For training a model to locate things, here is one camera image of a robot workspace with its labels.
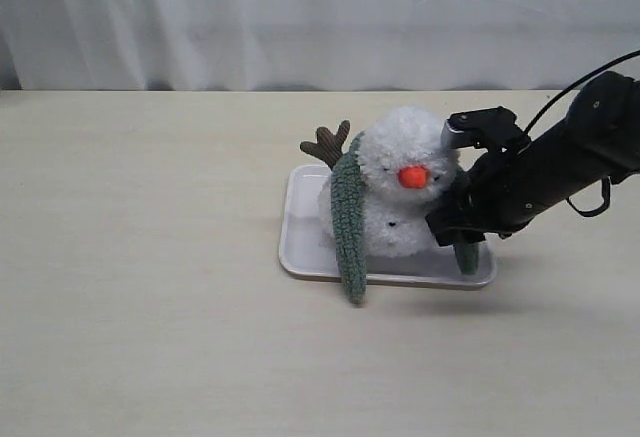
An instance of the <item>brown antler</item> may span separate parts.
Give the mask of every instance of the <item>brown antler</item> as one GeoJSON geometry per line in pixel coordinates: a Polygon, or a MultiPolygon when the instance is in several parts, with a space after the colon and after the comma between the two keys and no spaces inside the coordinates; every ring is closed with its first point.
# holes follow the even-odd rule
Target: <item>brown antler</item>
{"type": "Polygon", "coordinates": [[[300,150],[305,154],[320,159],[333,169],[340,157],[342,157],[342,144],[347,140],[351,124],[348,120],[343,120],[335,135],[326,127],[316,129],[317,143],[304,141],[300,143],[300,150]]]}

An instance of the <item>white tray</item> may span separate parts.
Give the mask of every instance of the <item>white tray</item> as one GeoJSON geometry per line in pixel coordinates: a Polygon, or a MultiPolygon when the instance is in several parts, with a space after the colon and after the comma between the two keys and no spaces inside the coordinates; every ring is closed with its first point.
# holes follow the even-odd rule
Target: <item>white tray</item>
{"type": "MultiPolygon", "coordinates": [[[[318,194],[330,172],[326,165],[303,165],[289,176],[279,258],[297,278],[340,280],[333,242],[322,231],[318,218],[318,194]]],[[[480,245],[478,271],[472,276],[460,272],[450,247],[408,258],[369,258],[367,266],[368,283],[380,285],[478,290],[496,275],[495,258],[487,242],[480,245]]]]}

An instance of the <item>black cable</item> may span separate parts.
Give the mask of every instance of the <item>black cable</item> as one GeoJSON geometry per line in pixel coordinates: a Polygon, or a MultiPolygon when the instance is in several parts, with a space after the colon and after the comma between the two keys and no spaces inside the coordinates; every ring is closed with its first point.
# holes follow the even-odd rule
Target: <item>black cable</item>
{"type": "Polygon", "coordinates": [[[622,63],[622,62],[624,62],[626,60],[630,60],[630,59],[633,59],[634,57],[638,57],[638,56],[640,56],[640,50],[636,50],[634,52],[630,52],[630,53],[628,53],[626,55],[623,55],[621,57],[618,57],[617,59],[612,60],[611,62],[609,62],[607,64],[604,64],[602,67],[600,67],[600,68],[598,68],[598,69],[596,69],[596,70],[594,70],[592,72],[589,72],[584,77],[581,77],[580,79],[576,80],[573,84],[569,85],[567,88],[565,88],[559,94],[557,94],[553,99],[551,99],[549,102],[547,102],[547,104],[540,110],[540,112],[538,112],[536,114],[536,116],[533,118],[533,120],[531,120],[531,122],[529,122],[529,125],[527,125],[527,127],[524,129],[524,133],[528,134],[531,131],[531,128],[534,125],[536,125],[536,123],[538,123],[538,121],[544,115],[544,113],[547,110],[549,110],[553,104],[555,104],[562,97],[567,95],[573,89],[575,89],[579,85],[585,83],[587,80],[591,79],[592,77],[595,77],[596,75],[598,75],[598,74],[604,72],[605,70],[613,67],[614,65],[618,65],[618,64],[620,64],[620,63],[622,63]]]}

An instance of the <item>white curtain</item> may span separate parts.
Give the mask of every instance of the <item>white curtain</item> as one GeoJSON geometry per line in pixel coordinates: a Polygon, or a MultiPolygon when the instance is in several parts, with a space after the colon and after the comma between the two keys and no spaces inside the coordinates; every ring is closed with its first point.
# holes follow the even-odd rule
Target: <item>white curtain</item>
{"type": "MultiPolygon", "coordinates": [[[[24,89],[563,86],[640,48],[640,0],[0,0],[24,89]]],[[[637,62],[621,66],[640,78],[637,62]]]]}

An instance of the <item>stuffed toy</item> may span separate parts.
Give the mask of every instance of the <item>stuffed toy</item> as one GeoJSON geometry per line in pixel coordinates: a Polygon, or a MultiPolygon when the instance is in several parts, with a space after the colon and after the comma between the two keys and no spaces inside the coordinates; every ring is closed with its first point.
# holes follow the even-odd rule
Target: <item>stuffed toy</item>
{"type": "MultiPolygon", "coordinates": [[[[368,256],[407,257],[438,248],[425,216],[461,188],[466,176],[458,151],[441,145],[442,127],[426,110],[404,106],[360,132],[344,154],[346,120],[335,135],[319,127],[316,143],[300,144],[331,168],[318,196],[319,217],[335,242],[351,303],[364,301],[368,256]]],[[[456,244],[454,251],[461,272],[475,273],[477,244],[456,244]]]]}

